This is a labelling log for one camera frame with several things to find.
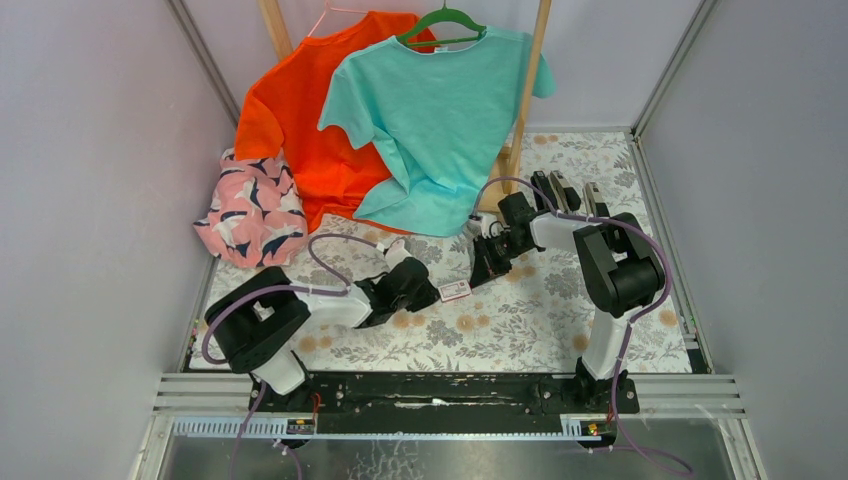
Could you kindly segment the beige and black stapler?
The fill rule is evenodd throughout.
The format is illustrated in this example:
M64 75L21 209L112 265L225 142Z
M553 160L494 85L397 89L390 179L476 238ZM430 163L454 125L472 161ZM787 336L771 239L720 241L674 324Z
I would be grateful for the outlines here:
M548 179L557 199L558 207L566 213L575 213L580 210L581 197L577 189L565 178L560 170L549 173Z

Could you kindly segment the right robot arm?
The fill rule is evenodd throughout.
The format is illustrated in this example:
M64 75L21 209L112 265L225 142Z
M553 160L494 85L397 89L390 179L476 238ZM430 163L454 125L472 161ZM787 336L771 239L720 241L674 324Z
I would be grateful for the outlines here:
M542 206L536 209L524 194L514 193L499 202L499 216L470 214L470 224L479 230L470 286L506 275L513 259L532 250L576 254L595 312L573 396L583 410L597 412L612 400L612 385L623 381L635 322L669 296L667 260L631 214L584 217L559 209L545 196L539 199Z

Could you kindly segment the red staple box sleeve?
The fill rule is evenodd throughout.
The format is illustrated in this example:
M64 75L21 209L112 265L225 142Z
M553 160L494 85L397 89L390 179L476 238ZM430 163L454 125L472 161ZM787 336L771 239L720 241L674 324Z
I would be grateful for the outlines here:
M470 296L472 288L468 281L460 280L440 286L438 292L440 300L447 303Z

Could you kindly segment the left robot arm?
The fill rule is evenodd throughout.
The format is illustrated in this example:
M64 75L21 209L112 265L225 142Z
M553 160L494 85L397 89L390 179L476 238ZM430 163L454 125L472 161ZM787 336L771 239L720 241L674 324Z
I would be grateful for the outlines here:
M290 345L301 329L377 327L397 312L417 312L439 300L429 270L412 257L344 287L297 284L282 268L270 267L207 309L202 348L215 341L232 372L265 383L282 408L296 411L309 401L311 388Z

